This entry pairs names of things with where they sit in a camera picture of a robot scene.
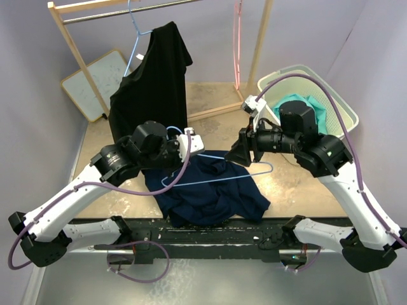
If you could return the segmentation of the navy blue t shirt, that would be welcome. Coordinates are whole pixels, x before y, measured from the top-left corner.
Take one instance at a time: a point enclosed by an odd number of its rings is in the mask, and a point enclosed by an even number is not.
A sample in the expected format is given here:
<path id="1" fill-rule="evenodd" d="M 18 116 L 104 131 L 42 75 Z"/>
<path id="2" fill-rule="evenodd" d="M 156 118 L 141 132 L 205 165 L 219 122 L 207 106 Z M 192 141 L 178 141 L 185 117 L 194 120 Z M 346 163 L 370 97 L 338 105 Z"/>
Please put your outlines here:
<path id="1" fill-rule="evenodd" d="M 224 157 L 224 151 L 205 154 Z M 243 166 L 219 159 L 194 156 L 178 183 L 219 179 L 249 172 Z M 258 189 L 253 177 L 172 187 L 154 196 L 163 217 L 180 227 L 187 224 L 214 226 L 234 215 L 259 222 L 270 201 Z"/>

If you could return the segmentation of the pink wire hanger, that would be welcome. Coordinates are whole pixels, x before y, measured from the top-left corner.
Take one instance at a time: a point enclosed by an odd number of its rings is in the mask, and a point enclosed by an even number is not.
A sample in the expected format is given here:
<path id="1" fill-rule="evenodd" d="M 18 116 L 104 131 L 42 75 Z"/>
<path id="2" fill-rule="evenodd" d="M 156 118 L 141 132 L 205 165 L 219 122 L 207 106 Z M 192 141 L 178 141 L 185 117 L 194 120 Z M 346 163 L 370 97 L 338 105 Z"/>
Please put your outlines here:
<path id="1" fill-rule="evenodd" d="M 240 89 L 240 48 L 241 48 L 241 19 L 243 0 L 235 1 L 233 12 L 233 68 L 235 75 L 235 88 Z"/>

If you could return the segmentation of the teal t shirt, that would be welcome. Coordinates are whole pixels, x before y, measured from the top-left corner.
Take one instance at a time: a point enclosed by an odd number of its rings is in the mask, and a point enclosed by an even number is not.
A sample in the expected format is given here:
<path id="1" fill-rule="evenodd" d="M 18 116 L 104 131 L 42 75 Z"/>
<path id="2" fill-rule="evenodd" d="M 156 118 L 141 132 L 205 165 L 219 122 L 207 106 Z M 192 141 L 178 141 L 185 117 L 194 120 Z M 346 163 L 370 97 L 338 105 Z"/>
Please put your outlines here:
<path id="1" fill-rule="evenodd" d="M 303 96 L 296 93 L 285 95 L 271 108 L 271 110 L 276 118 L 280 119 L 280 109 L 285 108 L 285 106 L 288 105 L 294 105 L 295 103 L 300 105 L 300 107 L 295 110 L 296 113 L 312 110 L 318 132 L 324 135 L 328 134 L 326 125 L 327 110 L 316 98 L 311 95 Z"/>

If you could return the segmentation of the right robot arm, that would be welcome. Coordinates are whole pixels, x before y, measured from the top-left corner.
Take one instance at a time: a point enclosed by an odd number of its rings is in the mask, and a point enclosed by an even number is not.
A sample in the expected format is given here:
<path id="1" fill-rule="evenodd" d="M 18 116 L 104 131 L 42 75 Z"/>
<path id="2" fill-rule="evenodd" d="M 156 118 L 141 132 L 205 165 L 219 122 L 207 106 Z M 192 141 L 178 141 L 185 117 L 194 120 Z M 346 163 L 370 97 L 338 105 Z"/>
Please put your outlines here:
<path id="1" fill-rule="evenodd" d="M 318 132 L 314 110 L 302 101 L 280 108 L 280 125 L 265 117 L 263 99 L 249 97 L 242 109 L 249 124 L 238 133 L 226 160 L 243 166 L 260 161 L 264 153 L 293 154 L 336 198 L 352 226 L 338 227 L 297 215 L 282 228 L 289 248 L 312 244 L 342 254 L 356 270 L 369 273 L 389 267 L 406 241 L 406 229 L 394 223 L 368 191 L 357 182 L 356 160 L 334 135 Z"/>

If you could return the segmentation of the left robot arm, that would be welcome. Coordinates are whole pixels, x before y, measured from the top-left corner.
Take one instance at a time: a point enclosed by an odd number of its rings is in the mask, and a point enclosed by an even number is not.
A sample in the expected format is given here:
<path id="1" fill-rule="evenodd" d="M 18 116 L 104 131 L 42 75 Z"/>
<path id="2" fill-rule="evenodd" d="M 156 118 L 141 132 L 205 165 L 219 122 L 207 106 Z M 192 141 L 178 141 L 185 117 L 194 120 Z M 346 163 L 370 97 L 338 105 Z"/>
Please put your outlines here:
<path id="1" fill-rule="evenodd" d="M 66 253 L 87 246 L 126 248 L 132 231 L 119 216 L 86 224 L 71 224 L 71 221 L 110 191 L 132 194 L 121 185 L 142 170 L 168 169 L 179 173 L 158 191 L 136 191 L 134 195 L 155 196 L 168 191 L 181 179 L 190 158 L 204 149 L 201 137 L 192 128 L 185 128 L 171 138 L 160 123 L 147 121 L 139 125 L 132 135 L 103 147 L 74 180 L 46 203 L 28 213 L 15 212 L 9 217 L 17 234 L 8 254 L 9 268 L 19 269 L 13 264 L 17 247 L 37 267 L 49 266 Z"/>

